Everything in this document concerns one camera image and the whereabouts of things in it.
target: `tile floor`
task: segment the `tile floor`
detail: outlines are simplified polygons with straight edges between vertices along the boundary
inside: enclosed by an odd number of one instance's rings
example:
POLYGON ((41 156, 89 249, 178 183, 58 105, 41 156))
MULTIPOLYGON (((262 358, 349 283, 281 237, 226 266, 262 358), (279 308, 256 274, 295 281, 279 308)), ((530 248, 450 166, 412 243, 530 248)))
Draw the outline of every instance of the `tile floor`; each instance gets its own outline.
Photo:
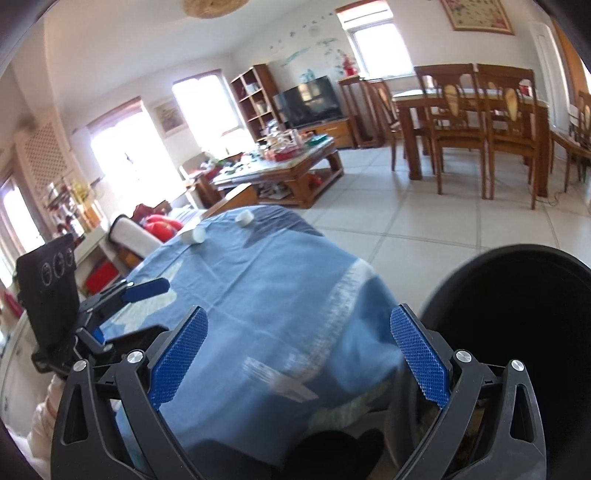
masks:
POLYGON ((490 248, 549 245, 591 265, 591 187, 573 182, 568 194, 556 197, 564 181, 559 160, 550 197, 532 211, 526 168, 513 155, 498 157, 495 200, 490 201, 480 199, 476 153, 446 150, 442 196, 428 158, 421 159, 424 180, 409 181, 402 149, 395 172, 389 148, 340 154, 345 176, 311 209, 296 211, 338 246, 372 264, 396 299, 415 312, 449 274, 490 248))

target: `window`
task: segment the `window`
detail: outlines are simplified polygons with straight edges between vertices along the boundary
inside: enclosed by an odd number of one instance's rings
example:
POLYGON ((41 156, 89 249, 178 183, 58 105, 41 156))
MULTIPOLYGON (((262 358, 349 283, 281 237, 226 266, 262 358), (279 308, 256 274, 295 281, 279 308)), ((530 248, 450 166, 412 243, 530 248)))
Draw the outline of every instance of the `window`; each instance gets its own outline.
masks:
POLYGON ((371 78, 413 73, 413 63, 385 0, 361 1, 337 10, 363 73, 371 78))
POLYGON ((226 158, 249 152, 255 143, 230 98, 221 72, 177 82, 173 93, 200 147, 226 158))
POLYGON ((184 192, 166 148, 140 99, 134 99, 88 125, 92 150, 118 207, 131 214, 144 203, 158 205, 184 192))
POLYGON ((583 71, 585 72, 585 79, 587 80, 587 88, 591 92, 591 73, 589 73, 589 69, 587 68, 583 60, 581 60, 581 63, 583 64, 583 71))
POLYGON ((12 284, 17 258, 45 244, 16 182, 0 187, 0 281, 12 284))

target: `wooden bookshelf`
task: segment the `wooden bookshelf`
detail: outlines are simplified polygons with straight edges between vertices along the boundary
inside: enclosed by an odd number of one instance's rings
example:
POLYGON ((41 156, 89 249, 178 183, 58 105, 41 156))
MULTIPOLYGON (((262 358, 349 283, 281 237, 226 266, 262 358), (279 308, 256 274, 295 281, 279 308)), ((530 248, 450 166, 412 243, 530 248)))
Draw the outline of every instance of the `wooden bookshelf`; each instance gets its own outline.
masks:
POLYGON ((264 139, 267 122, 274 119, 282 124, 273 101, 279 91, 267 65, 254 65, 232 80, 231 85, 242 116, 255 141, 260 142, 264 139))

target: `framed picture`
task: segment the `framed picture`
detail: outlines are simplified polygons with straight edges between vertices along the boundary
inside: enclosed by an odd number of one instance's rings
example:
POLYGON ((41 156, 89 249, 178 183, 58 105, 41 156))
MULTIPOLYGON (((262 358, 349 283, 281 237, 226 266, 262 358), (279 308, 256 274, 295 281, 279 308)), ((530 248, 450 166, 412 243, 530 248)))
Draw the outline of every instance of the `framed picture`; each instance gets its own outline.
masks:
POLYGON ((156 103, 152 111, 164 138, 172 137, 189 127, 174 97, 156 103))
POLYGON ((456 31, 515 35, 501 0, 441 0, 456 31))

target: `red pillow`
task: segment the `red pillow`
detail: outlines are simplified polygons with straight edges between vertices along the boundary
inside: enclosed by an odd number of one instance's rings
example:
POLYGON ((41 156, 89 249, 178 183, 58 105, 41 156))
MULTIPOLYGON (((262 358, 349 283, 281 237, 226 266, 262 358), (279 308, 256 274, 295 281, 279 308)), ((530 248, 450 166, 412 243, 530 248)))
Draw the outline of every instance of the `red pillow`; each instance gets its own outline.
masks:
POLYGON ((179 222, 178 220, 173 220, 172 218, 165 217, 164 215, 150 215, 146 218, 144 225, 149 225, 150 223, 154 222, 167 223, 176 231, 179 231, 183 228, 183 224, 181 222, 179 222))
POLYGON ((146 225, 144 225, 144 229, 164 243, 168 242, 178 233, 178 230, 176 230, 172 225, 169 225, 167 222, 146 223, 146 225))

